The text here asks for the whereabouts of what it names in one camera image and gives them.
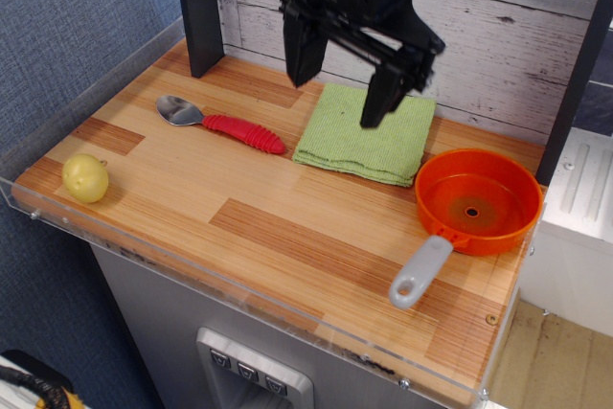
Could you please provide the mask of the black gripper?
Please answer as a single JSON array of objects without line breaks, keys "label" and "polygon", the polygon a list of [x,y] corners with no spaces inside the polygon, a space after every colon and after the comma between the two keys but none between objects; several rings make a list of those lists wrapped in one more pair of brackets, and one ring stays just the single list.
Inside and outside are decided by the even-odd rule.
[{"label": "black gripper", "polygon": [[412,90],[422,92],[444,42],[419,18],[413,0],[280,0],[286,73],[295,87],[322,70],[333,41],[370,62],[360,126],[377,128]]}]

